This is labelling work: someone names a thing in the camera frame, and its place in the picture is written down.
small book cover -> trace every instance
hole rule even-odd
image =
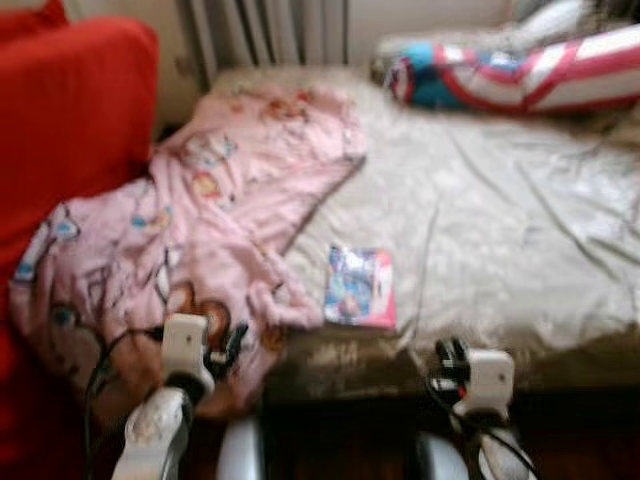
[[[331,247],[324,316],[342,325],[395,328],[391,255],[374,248]]]

cartoon print blanket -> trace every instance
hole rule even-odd
[[[321,323],[281,254],[313,208],[364,158],[354,106],[336,93],[277,87],[209,95],[161,146],[148,178],[59,205],[11,284],[12,318],[78,393],[105,348],[169,313],[206,314],[209,342],[249,324],[205,416],[242,409],[283,348],[281,327]],[[160,346],[127,337],[94,409],[127,413],[161,379]]]

wire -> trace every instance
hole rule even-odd
[[[538,472],[538,470],[533,466],[533,464],[531,463],[531,461],[529,461],[529,459],[527,459],[516,447],[514,447],[513,445],[511,445],[509,442],[507,442],[506,440],[504,440],[503,438],[501,438],[500,436],[496,435],[495,433],[493,433],[489,428],[485,427],[484,425],[481,425],[477,422],[474,422],[473,420],[469,420],[466,417],[463,417],[462,415],[458,414],[455,412],[455,410],[453,409],[453,407],[451,405],[448,405],[443,399],[442,397],[440,397],[440,395],[438,394],[438,392],[436,391],[435,388],[433,388],[433,386],[431,385],[431,380],[433,380],[435,377],[433,377],[432,375],[427,375],[427,381],[426,381],[426,386],[427,386],[427,391],[429,392],[429,395],[431,396],[431,398],[433,398],[433,400],[436,402],[436,404],[445,412],[447,412],[449,415],[451,415],[453,418],[455,418],[456,420],[458,420],[461,424],[466,424],[468,427],[473,428],[474,430],[477,430],[479,432],[484,433],[485,435],[491,437],[493,440],[495,440],[496,442],[498,442],[500,445],[502,445],[504,448],[506,448],[507,450],[509,450],[514,457],[516,457],[518,459],[518,461],[520,463],[522,463],[532,474],[533,476],[537,479],[537,480],[542,480],[542,476],[540,475],[540,473]]]
[[[85,478],[87,480],[91,480],[92,476],[92,465],[95,461],[97,453],[100,451],[101,447],[104,445],[104,441],[109,434],[104,435],[97,442],[95,448],[91,449],[91,399],[94,395],[94,384],[98,380],[98,375],[104,370],[106,363],[109,361],[109,357],[111,353],[115,350],[118,344],[124,340],[125,338],[132,337],[135,335],[148,335],[149,337],[155,340],[162,339],[163,333],[162,327],[156,327],[152,329],[142,329],[136,328],[131,330],[126,330],[118,335],[113,341],[109,344],[109,346],[102,351],[96,366],[93,367],[91,371],[91,375],[89,376],[89,381],[87,382],[87,387],[84,391],[84,453],[85,453]]]

mattress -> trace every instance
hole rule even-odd
[[[356,101],[362,169],[286,253],[323,301],[331,245],[394,262],[395,332],[295,332],[268,398],[412,394],[439,338],[500,348],[517,388],[640,381],[640,138],[632,114],[515,119],[395,104],[348,68],[223,73],[216,90],[322,85]]]

wall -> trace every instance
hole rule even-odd
[[[0,8],[38,6],[44,0],[0,0]],[[182,33],[175,0],[63,0],[72,21],[125,15],[151,26],[160,42],[157,124],[184,123],[200,96],[191,49]]]
[[[380,37],[457,26],[497,26],[516,0],[349,0],[348,59],[367,62]]]

